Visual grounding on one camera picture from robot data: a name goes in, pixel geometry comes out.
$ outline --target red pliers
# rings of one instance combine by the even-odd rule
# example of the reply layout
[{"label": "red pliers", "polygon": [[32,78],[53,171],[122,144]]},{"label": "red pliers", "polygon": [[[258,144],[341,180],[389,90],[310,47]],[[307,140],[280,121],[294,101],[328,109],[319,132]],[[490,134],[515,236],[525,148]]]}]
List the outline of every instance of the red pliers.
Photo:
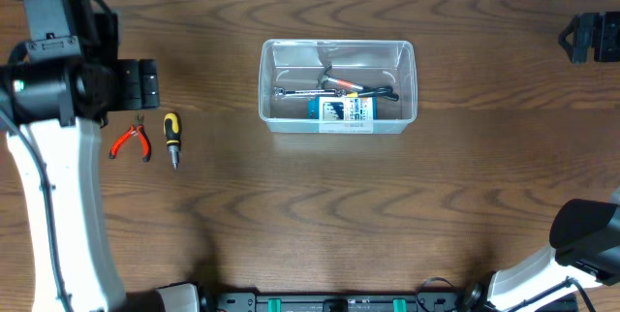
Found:
[{"label": "red pliers", "polygon": [[136,123],[134,123],[127,133],[123,134],[118,140],[114,143],[112,148],[109,150],[109,158],[114,159],[116,155],[118,155],[118,150],[120,146],[122,146],[130,137],[134,135],[139,136],[139,140],[142,142],[142,161],[148,162],[151,159],[151,142],[146,137],[146,133],[144,132],[144,116],[136,115]]}]

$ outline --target storage box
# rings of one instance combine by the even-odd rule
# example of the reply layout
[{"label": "storage box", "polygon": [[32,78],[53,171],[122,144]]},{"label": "storage box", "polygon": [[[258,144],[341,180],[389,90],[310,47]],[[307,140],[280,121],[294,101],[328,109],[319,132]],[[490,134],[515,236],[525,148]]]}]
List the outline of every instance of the storage box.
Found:
[{"label": "storage box", "polygon": [[[376,98],[372,120],[334,121],[308,118],[313,99],[273,95],[274,87],[317,88],[329,65],[335,78],[365,87],[391,85],[399,100]],[[259,113],[276,133],[401,133],[418,113],[414,48],[406,41],[269,40],[261,56]]]}]

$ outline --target yellow tool handle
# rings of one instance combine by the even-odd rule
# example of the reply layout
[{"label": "yellow tool handle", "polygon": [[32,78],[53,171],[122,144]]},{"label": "yellow tool handle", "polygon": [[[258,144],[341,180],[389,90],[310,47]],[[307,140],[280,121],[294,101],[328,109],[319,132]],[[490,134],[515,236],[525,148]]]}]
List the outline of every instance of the yellow tool handle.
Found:
[{"label": "yellow tool handle", "polygon": [[168,146],[181,144],[181,124],[176,113],[171,112],[164,117],[164,134]]}]

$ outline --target yellow and black screwdriver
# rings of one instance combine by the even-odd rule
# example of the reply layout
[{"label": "yellow and black screwdriver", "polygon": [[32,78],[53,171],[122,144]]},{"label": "yellow and black screwdriver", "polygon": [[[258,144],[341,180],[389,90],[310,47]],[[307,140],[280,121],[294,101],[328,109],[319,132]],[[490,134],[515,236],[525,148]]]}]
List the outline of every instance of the yellow and black screwdriver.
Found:
[{"label": "yellow and black screwdriver", "polygon": [[164,134],[166,134],[166,145],[172,157],[172,165],[176,170],[178,153],[181,150],[181,123],[176,113],[170,112],[164,117]]}]

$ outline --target wooden table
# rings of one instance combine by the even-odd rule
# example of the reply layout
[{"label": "wooden table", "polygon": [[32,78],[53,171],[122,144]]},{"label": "wooden table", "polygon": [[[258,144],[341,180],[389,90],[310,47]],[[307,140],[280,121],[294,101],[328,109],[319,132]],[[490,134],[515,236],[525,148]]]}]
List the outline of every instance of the wooden table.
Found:
[{"label": "wooden table", "polygon": [[[191,274],[262,292],[465,286],[545,245],[566,201],[606,201],[620,185],[620,65],[572,65],[557,45],[573,15],[620,0],[106,1],[122,14],[121,57],[159,62],[162,99],[146,113],[150,163],[138,140],[107,158],[131,112],[102,131],[127,291]],[[19,3],[0,13],[6,59],[28,32]],[[257,77],[272,38],[410,41],[418,119],[397,136],[271,134]],[[184,122],[178,172],[162,134],[171,109]],[[0,161],[0,301],[26,311],[25,202],[6,147]],[[591,298],[615,311],[620,289]]]}]

